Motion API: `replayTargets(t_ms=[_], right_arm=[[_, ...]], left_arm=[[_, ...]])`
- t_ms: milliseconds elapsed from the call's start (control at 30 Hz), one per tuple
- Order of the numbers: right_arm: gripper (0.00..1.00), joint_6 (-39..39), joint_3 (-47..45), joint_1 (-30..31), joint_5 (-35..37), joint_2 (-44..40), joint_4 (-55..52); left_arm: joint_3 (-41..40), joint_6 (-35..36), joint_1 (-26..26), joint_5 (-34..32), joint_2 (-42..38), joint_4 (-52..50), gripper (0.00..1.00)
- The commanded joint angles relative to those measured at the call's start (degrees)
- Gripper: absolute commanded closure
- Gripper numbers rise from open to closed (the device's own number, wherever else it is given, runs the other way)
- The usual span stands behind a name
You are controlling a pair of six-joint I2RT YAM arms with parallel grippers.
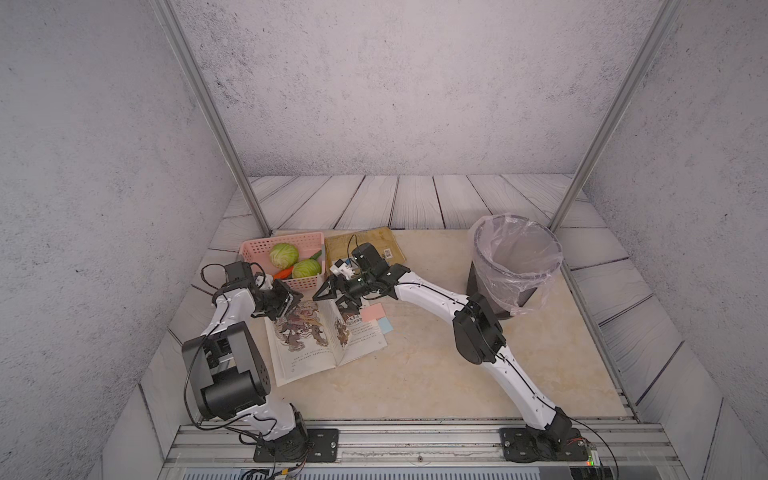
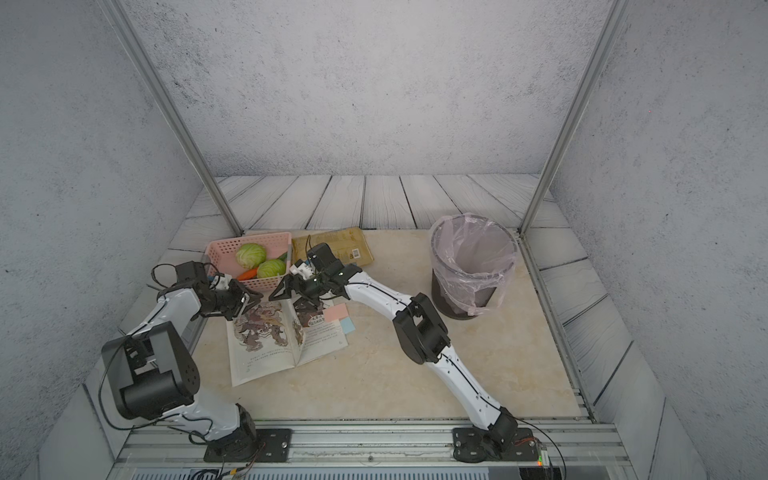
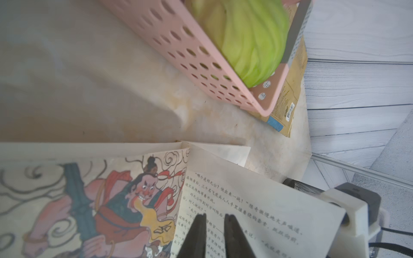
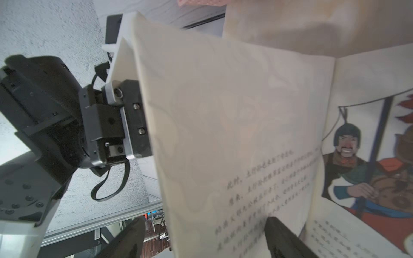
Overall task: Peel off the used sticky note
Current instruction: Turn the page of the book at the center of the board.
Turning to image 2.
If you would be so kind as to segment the illustrated children's story book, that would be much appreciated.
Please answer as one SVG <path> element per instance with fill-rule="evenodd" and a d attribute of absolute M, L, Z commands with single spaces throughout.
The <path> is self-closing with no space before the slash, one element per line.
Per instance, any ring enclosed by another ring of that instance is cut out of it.
<path fill-rule="evenodd" d="M 291 300 L 263 301 L 227 326 L 234 387 L 293 369 L 348 346 L 341 322 L 323 307 L 296 307 Z"/>

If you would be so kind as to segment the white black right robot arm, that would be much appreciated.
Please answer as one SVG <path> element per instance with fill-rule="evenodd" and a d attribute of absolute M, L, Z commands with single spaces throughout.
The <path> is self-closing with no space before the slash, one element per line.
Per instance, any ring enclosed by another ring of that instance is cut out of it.
<path fill-rule="evenodd" d="M 305 260 L 291 265 L 269 299 L 297 298 L 314 307 L 343 297 L 392 321 L 400 347 L 414 363 L 426 365 L 457 398 L 479 436 L 487 459 L 499 460 L 515 443 L 516 418 L 466 368 L 451 345 L 448 328 L 428 296 L 408 296 L 374 280 L 361 267 L 344 264 L 320 243 Z"/>

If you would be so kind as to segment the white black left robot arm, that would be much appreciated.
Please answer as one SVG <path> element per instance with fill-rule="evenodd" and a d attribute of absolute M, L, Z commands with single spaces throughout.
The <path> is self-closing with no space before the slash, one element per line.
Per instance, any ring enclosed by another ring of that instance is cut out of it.
<path fill-rule="evenodd" d="M 188 324 L 209 317 L 233 321 L 257 307 L 257 292 L 210 263 L 174 268 L 150 313 L 126 335 L 102 348 L 102 385 L 118 414 L 142 427 L 164 426 L 202 445 L 205 461 L 250 461 L 262 447 L 251 415 L 201 386 L 199 369 L 182 338 Z"/>

